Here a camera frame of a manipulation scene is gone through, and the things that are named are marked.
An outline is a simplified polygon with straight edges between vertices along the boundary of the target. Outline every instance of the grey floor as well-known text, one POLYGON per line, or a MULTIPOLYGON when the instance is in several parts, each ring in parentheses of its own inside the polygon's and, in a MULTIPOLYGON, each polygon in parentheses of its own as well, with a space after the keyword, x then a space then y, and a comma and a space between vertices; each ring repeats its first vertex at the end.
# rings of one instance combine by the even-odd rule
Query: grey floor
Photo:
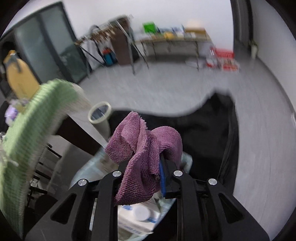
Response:
MULTIPOLYGON (((273 239, 296 205, 296 139, 291 109, 275 77, 260 60, 236 46, 239 73, 201 69, 185 63, 143 62, 99 68, 81 82, 89 100, 108 101, 159 115, 179 115, 203 104, 214 91, 230 93, 239 121, 239 163, 234 196, 273 239)), ((87 112, 73 119, 100 143, 87 112)))

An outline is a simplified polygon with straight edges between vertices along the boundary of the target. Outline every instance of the cardboard box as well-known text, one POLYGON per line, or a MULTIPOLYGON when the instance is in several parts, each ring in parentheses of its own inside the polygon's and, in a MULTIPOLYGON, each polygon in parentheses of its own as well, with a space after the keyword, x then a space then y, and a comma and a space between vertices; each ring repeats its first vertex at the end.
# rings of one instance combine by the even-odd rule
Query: cardboard box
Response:
POLYGON ((160 211, 154 198, 142 203, 118 206, 118 227, 139 236, 146 235, 154 229, 159 215, 160 211), (138 205, 143 205, 150 209, 151 215, 146 221, 137 221, 135 219, 133 210, 138 205))

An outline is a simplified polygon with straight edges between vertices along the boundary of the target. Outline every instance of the drying rack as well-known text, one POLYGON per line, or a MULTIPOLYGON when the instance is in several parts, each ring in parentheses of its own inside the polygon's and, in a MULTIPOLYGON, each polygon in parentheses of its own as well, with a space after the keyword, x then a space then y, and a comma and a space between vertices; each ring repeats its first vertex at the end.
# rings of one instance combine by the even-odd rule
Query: drying rack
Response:
POLYGON ((133 74, 135 75, 135 68, 134 68, 133 54, 132 54, 132 48, 131 48, 131 46, 133 46, 136 49, 136 51, 138 52, 138 54, 144 59, 144 61, 145 61, 146 65, 147 65, 147 68, 148 69, 149 69, 149 65, 148 65, 148 62, 147 62, 146 58, 141 54, 140 50, 137 48, 137 46, 135 45, 134 41, 131 38, 132 31, 131 31, 130 24, 128 24, 128 32, 129 32, 130 35, 123 28, 122 23, 124 21, 125 20, 116 19, 114 21, 109 21, 109 22, 103 23, 103 24, 101 24, 99 26, 98 25, 94 25, 95 26, 95 29, 92 26, 91 27, 91 30, 90 30, 90 33, 87 34, 86 36, 83 36, 80 39, 77 39, 75 41, 75 45, 76 46, 79 46, 85 53, 87 53, 94 60, 96 60, 102 66, 104 66, 104 64, 101 61, 99 61, 96 57, 94 57, 90 52, 88 52, 86 49, 84 49, 81 45, 85 41, 89 41, 89 40, 94 41, 95 44, 96 44, 98 53, 102 57, 102 54, 99 51, 99 47, 98 47, 97 43, 100 42, 100 41, 106 41, 106 40, 110 40, 111 38, 114 38, 115 30, 116 29, 119 29, 119 30, 121 30, 124 33, 124 35, 127 38, 129 57, 130 57, 130 60, 131 60, 131 67, 132 67, 133 74))

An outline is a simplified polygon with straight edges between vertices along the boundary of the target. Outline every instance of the purple microfiber towel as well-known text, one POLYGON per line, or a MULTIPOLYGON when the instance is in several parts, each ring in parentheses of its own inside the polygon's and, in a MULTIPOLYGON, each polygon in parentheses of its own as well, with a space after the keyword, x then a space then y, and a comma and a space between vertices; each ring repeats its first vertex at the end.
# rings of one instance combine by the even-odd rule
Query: purple microfiber towel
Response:
POLYGON ((160 190, 159 154, 180 167, 183 151, 180 134, 172 127, 147 130, 138 113, 130 112, 118 125, 105 148, 115 163, 129 161, 123 175, 116 205, 131 205, 149 200, 160 190))

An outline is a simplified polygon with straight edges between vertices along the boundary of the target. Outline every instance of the black door frame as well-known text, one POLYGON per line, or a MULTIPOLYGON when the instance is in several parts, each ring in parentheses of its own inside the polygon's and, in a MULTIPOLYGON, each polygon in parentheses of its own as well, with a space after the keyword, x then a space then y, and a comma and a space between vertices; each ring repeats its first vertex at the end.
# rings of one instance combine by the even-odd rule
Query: black door frame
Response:
MULTIPOLYGON (((235 7, 234 7, 234 1, 236 1, 236 0, 231 0, 230 1, 232 10, 235 9, 235 7)), ((247 5, 248 26, 249 26, 249 40, 253 40, 253 38, 254 38, 254 27, 253 27, 253 12, 252 12, 251 1, 250 0, 238 0, 238 1, 245 1, 246 5, 247 5)))
MULTIPOLYGON (((42 35, 43 35, 43 38, 44 38, 44 41, 45 41, 45 44, 47 45, 49 51, 50 51, 50 54, 52 55, 55 63, 57 64, 57 66, 59 67, 59 69, 61 70, 62 74, 64 75, 64 77, 66 78, 67 81, 70 81, 70 82, 73 82, 73 83, 80 83, 86 76, 87 76, 87 73, 85 74, 85 76, 83 76, 78 82, 75 82, 70 74, 70 72, 67 70, 66 66, 63 64, 62 60, 60 59, 57 51, 55 50, 54 46, 53 46, 53 43, 51 41, 51 39, 49 38, 48 36, 48 33, 45 29, 45 26, 44 26, 44 22, 42 20, 42 17, 41 17, 41 13, 50 9, 50 8, 53 8, 53 7, 59 7, 62 12, 63 12, 63 18, 64 18, 64 21, 65 21, 65 24, 66 24, 66 27, 70 33, 70 36, 73 40, 73 44, 74 44, 74 41, 77 39, 76 36, 75 36, 75 33, 71 27, 71 24, 69 22, 69 19, 68 19, 68 16, 66 14, 66 11, 65 11, 65 8, 64 8, 64 5, 62 2, 57 2, 57 3, 54 3, 54 4, 51 4, 49 6, 46 6, 32 14, 30 14, 29 16, 27 16, 26 18, 22 19, 21 21, 19 21, 18 23, 16 23, 7 33, 5 33, 5 35, 3 35, 0 39, 0 41, 2 39, 5 38, 6 35, 8 34, 11 34, 11 32, 13 32, 13 35, 14 35, 14 39, 15 39, 15 43, 16 43, 16 46, 19 50, 19 53, 20 53, 20 56, 21 58, 26 62, 26 64, 30 67, 32 73, 35 75, 36 79, 38 80, 38 82, 40 84, 42 84, 41 80, 39 79, 39 77, 37 76, 36 72, 34 71, 34 68, 32 67, 32 65, 30 64, 30 61, 27 59, 26 55, 24 54, 24 51, 23 51, 23 48, 20 44, 20 40, 18 39, 18 37, 15 35, 15 29, 20 27, 23 23, 27 22, 28 20, 30 20, 31 18, 36 18, 36 20, 38 21, 39 23, 39 26, 40 26, 40 30, 42 32, 42 35)), ((82 50, 75 46, 76 49, 78 50, 78 53, 83 61, 83 63, 85 64, 85 66, 89 63, 86 59, 86 56, 84 55, 84 53, 82 52, 82 50)))

